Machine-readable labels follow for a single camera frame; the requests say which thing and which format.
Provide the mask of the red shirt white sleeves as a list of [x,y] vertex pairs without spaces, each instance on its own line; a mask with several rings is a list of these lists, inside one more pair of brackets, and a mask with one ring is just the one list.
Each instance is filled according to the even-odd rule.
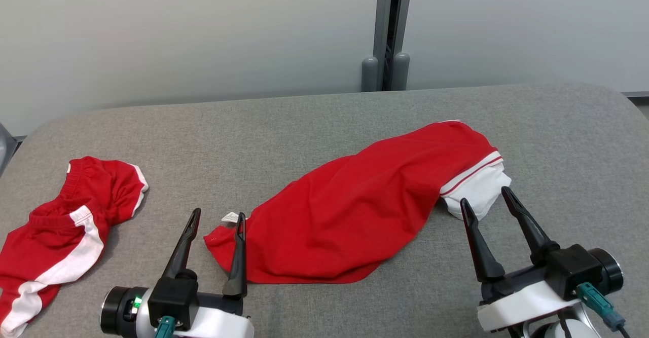
[[482,219],[512,179],[487,138],[443,121],[384,139],[292,181],[246,219],[251,283],[354,283],[408,245],[435,204]]

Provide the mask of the red shorts white stripe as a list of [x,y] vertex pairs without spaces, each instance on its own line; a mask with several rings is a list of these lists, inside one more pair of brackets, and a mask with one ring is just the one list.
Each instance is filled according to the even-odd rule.
[[0,337],[27,325],[102,257],[111,228],[133,218],[149,189],[141,169],[120,160],[70,160],[58,195],[30,212],[0,250]]

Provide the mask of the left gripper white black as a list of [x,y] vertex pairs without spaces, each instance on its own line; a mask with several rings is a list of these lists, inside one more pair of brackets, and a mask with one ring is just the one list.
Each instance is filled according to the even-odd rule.
[[[197,274],[187,268],[192,243],[197,236],[201,208],[193,210],[161,276],[162,279],[197,281]],[[234,234],[235,250],[229,279],[223,295],[198,294],[198,311],[192,328],[176,328],[169,336],[157,336],[157,328],[149,320],[148,299],[152,289],[116,286],[104,299],[100,311],[100,329],[121,338],[254,338],[252,322],[242,315],[247,295],[246,278],[246,215],[239,212]]]

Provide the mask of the grey double partition post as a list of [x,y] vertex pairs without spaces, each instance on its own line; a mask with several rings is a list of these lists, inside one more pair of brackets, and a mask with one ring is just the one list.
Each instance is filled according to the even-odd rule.
[[376,0],[373,54],[379,60],[379,90],[390,91],[394,54],[403,51],[410,0]]

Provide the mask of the grey cylindrical post foot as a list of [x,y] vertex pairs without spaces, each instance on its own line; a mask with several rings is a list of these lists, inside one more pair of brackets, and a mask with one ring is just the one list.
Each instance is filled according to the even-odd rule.
[[390,91],[404,91],[407,87],[410,56],[408,53],[394,54],[391,65]]
[[376,92],[379,90],[379,60],[368,57],[361,64],[361,91]]

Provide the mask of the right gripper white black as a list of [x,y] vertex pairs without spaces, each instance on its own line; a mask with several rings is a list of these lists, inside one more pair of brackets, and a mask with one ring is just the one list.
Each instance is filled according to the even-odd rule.
[[607,298],[623,288],[623,271],[617,260],[603,249],[589,250],[602,263],[602,280],[597,285],[578,285],[575,299],[564,301],[544,281],[547,257],[560,248],[559,244],[547,236],[509,186],[501,188],[501,195],[521,227],[533,266],[505,274],[479,230],[479,220],[468,199],[461,199],[475,274],[482,283],[483,299],[477,308],[482,329],[492,333],[595,333],[588,316],[593,312],[607,328],[618,331],[623,318]]

